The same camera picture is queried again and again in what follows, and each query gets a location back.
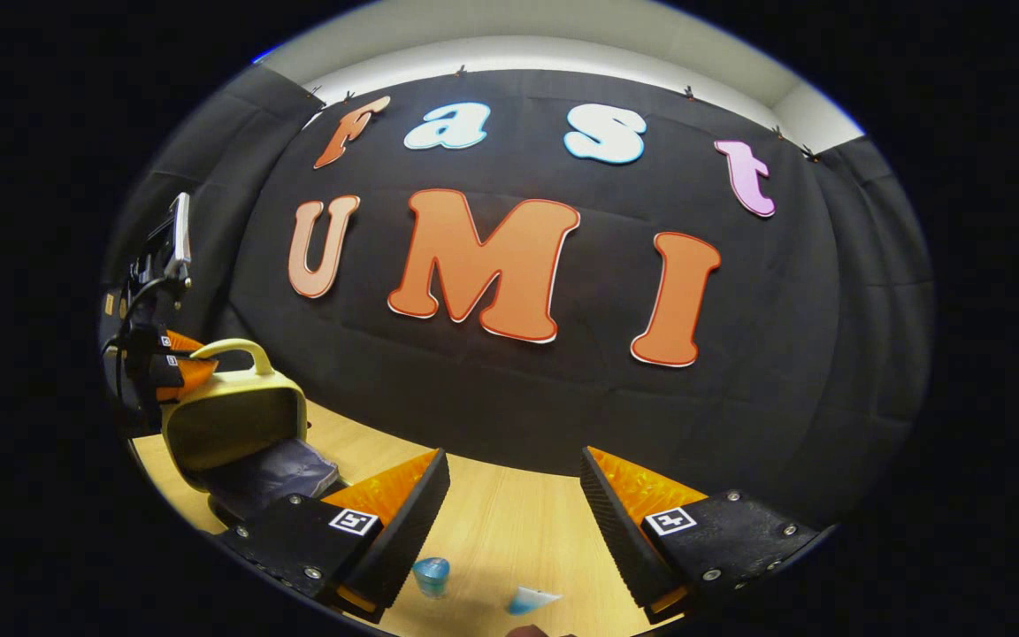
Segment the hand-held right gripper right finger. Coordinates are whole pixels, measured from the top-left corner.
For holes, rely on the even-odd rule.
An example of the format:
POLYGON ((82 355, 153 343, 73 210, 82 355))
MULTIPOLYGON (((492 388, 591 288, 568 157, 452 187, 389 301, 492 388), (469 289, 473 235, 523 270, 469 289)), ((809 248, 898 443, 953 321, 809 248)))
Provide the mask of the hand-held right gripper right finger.
POLYGON ((581 450, 579 485, 651 624, 719 608, 820 543, 820 529, 743 489, 705 495, 594 447, 581 450))

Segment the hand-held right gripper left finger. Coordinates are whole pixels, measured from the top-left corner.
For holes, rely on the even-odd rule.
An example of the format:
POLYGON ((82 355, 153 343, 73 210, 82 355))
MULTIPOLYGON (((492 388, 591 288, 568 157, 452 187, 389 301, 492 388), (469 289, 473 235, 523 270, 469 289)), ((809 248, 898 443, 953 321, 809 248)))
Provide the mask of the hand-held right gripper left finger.
POLYGON ((307 600, 376 624, 394 604, 450 485, 448 453, 422 453, 324 497, 291 492, 215 544, 307 600))

